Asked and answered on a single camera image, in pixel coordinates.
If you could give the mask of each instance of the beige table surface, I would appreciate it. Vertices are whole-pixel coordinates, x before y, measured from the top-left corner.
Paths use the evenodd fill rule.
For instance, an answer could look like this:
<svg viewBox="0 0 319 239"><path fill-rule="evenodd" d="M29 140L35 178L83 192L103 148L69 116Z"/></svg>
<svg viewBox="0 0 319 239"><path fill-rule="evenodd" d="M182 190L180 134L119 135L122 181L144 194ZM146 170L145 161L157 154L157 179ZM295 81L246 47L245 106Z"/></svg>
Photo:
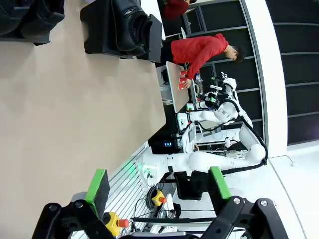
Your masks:
<svg viewBox="0 0 319 239"><path fill-rule="evenodd" d="M181 77L180 71L183 70L183 68L169 61L166 62L166 67L175 113L178 113L189 101L188 90L178 89L179 79Z"/></svg>
<svg viewBox="0 0 319 239"><path fill-rule="evenodd" d="M112 173L165 124L155 65L84 52L80 0L51 43L0 42L0 238L31 238L97 168Z"/></svg>

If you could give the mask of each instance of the red shirt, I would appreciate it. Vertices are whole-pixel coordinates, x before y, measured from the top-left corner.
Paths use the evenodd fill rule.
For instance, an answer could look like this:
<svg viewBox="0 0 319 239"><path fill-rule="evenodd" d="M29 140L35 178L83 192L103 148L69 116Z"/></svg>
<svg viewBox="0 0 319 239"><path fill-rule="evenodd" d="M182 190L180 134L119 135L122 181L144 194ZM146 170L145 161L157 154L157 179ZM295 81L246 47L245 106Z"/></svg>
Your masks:
<svg viewBox="0 0 319 239"><path fill-rule="evenodd" d="M223 53L227 46L228 41L219 33L216 36L199 36L172 41L171 52L174 63L190 63L187 78L193 79L206 61Z"/></svg>
<svg viewBox="0 0 319 239"><path fill-rule="evenodd" d="M188 9L188 3L184 0L167 0L164 6L164 17L167 19L174 19L183 15Z"/></svg>

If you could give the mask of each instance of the person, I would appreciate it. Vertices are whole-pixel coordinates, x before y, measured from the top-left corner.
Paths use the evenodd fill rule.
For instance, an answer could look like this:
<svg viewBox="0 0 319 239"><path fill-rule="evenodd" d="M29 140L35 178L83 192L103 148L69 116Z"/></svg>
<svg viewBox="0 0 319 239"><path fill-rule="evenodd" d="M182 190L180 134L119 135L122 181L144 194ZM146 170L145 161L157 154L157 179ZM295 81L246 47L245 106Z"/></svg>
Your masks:
<svg viewBox="0 0 319 239"><path fill-rule="evenodd" d="M166 0L163 15L169 20L182 16L188 10L188 6L195 2L196 0Z"/></svg>
<svg viewBox="0 0 319 239"><path fill-rule="evenodd" d="M162 64L166 64L166 61L175 64L189 63L187 80L184 83L184 88L189 88L195 74L206 61L222 53L237 62L243 61L246 56L243 47L229 45L225 37L219 33L215 36L199 36L166 43L161 49L160 61Z"/></svg>

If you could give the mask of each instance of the metal slatted panel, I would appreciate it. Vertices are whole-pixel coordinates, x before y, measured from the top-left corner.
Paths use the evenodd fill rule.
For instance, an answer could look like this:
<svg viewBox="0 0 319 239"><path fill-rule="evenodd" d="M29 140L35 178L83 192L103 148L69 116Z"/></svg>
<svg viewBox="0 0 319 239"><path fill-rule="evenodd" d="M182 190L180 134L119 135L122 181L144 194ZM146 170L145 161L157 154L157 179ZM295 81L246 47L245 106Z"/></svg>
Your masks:
<svg viewBox="0 0 319 239"><path fill-rule="evenodd" d="M145 153L147 148L148 143L146 142L113 175L109 175L110 193L105 212L115 212L121 219L128 220L134 216L134 213L136 216L143 214L146 214L143 217L149 216L147 213L150 210L146 207L145 200L143 200L146 192L142 186L138 175L138 168L135 164L135 161ZM145 223L136 224L136 227L141 230L144 226ZM122 235L124 236L129 233L130 229L131 222L128 229L122 231ZM87 238L84 231L74 232L72 235L72 239Z"/></svg>

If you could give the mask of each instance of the screw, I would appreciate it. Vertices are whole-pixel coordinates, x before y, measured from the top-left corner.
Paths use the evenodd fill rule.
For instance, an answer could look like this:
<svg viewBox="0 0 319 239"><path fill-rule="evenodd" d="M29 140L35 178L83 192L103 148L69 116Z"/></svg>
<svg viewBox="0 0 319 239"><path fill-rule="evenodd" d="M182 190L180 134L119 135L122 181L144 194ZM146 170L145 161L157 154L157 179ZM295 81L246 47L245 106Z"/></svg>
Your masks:
<svg viewBox="0 0 319 239"><path fill-rule="evenodd" d="M49 210L52 211L52 212L54 212L56 209L57 209L56 205L51 205L49 207Z"/></svg>
<svg viewBox="0 0 319 239"><path fill-rule="evenodd" d="M75 203L75 207L77 208L82 208L83 207L83 204L81 202L76 202Z"/></svg>
<svg viewBox="0 0 319 239"><path fill-rule="evenodd" d="M266 202L265 200L262 200L262 201L260 202L260 204L261 204L263 207L267 206L267 202Z"/></svg>
<svg viewBox="0 0 319 239"><path fill-rule="evenodd" d="M239 198L234 198L234 203L240 204L240 199Z"/></svg>

